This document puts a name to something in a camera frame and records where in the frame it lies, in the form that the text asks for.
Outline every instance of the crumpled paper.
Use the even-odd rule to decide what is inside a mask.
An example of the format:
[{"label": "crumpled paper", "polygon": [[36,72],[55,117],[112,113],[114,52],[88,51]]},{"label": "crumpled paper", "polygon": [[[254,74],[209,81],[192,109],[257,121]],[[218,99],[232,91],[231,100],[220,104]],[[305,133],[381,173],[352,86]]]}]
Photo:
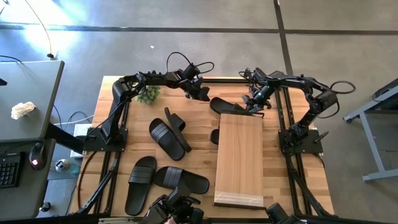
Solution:
[{"label": "crumpled paper", "polygon": [[18,103],[17,105],[11,108],[11,118],[19,119],[21,116],[31,112],[35,109],[35,105],[32,102],[27,103]]}]

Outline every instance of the slide sandal strap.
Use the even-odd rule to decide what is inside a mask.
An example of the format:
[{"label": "slide sandal strap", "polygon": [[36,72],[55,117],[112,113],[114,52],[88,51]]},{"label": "slide sandal strap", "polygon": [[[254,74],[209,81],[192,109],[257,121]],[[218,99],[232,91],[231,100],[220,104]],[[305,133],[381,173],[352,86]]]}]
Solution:
[{"label": "slide sandal strap", "polygon": [[181,178],[182,169],[176,167],[168,167],[163,184],[170,189],[176,188]]},{"label": "slide sandal strap", "polygon": [[185,121],[175,113],[170,116],[169,122],[173,122],[180,131],[185,128]]},{"label": "slide sandal strap", "polygon": [[151,132],[150,135],[154,138],[156,142],[159,142],[159,140],[167,133],[169,132],[169,127],[167,127],[166,124],[160,123],[156,128],[154,128]]},{"label": "slide sandal strap", "polygon": [[155,170],[150,167],[136,166],[133,168],[131,172],[129,184],[131,183],[150,184],[154,172]]}]

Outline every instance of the gray floor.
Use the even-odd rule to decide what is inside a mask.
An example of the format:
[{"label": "gray floor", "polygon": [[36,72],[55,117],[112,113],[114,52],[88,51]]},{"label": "gray floor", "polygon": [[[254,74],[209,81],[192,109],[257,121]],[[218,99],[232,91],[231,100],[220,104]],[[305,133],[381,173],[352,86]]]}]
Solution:
[{"label": "gray floor", "polygon": [[[37,22],[23,1],[9,1],[11,7],[5,8],[0,21]],[[272,0],[29,2],[49,24],[277,28]],[[398,2],[394,0],[280,0],[280,6],[286,29],[398,28]],[[261,67],[267,73],[285,71],[279,34],[51,31],[50,38],[58,59],[65,61],[55,102],[63,120],[77,110],[93,114],[104,75],[164,72],[165,59],[172,51],[181,51],[196,63],[213,61],[216,68],[209,75],[214,76],[235,76],[246,67]],[[48,43],[39,27],[0,30],[0,43],[1,54],[25,61],[46,60]],[[397,36],[288,35],[287,43],[295,74],[304,73],[326,84],[345,79],[358,88],[351,95],[339,96],[341,111],[337,116],[315,121],[321,131],[330,132],[323,147],[335,213],[346,218],[397,222],[398,178],[363,183],[361,176],[377,171],[376,164],[360,121],[345,124],[341,119],[398,77]],[[178,57],[171,61],[171,68],[185,66]],[[67,154],[66,149],[57,149],[55,156]],[[73,190],[73,184],[57,186],[61,185],[66,186],[64,192]],[[49,195],[47,192],[46,198],[51,200]],[[54,202],[67,208],[67,199]]]}]

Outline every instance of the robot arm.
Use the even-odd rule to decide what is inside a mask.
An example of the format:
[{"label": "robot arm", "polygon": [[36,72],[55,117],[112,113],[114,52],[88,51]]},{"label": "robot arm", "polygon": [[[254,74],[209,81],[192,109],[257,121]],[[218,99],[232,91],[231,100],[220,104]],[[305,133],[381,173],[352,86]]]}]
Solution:
[{"label": "robot arm", "polygon": [[146,86],[162,85],[169,88],[181,88],[187,98],[200,101],[210,101],[207,96],[208,87],[201,87],[203,78],[199,77],[199,69],[193,64],[185,70],[176,70],[166,74],[155,71],[135,75],[128,75],[113,83],[113,103],[109,111],[109,119],[102,124],[101,135],[106,143],[118,141],[119,120],[123,112],[124,104],[145,91]]},{"label": "robot arm", "polygon": [[[307,137],[308,127],[322,112],[327,110],[334,104],[338,104],[337,94],[339,92],[332,90],[328,86],[319,83],[312,77],[295,77],[287,76],[282,72],[276,71],[270,75],[266,75],[260,68],[256,68],[254,72],[246,69],[244,78],[255,84],[250,88],[252,98],[244,95],[243,100],[246,104],[246,110],[257,112],[271,108],[269,99],[271,95],[281,86],[298,88],[304,92],[310,109],[305,113],[303,118],[293,124],[287,135],[285,136],[286,145],[283,147],[295,147]],[[313,96],[313,89],[321,91],[317,96]]]}]

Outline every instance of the black keyboard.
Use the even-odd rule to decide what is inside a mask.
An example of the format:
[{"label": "black keyboard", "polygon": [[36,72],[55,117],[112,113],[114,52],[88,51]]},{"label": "black keyboard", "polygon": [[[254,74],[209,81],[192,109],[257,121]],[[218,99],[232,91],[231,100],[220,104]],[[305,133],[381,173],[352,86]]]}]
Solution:
[{"label": "black keyboard", "polygon": [[21,152],[0,154],[0,189],[18,186]]}]

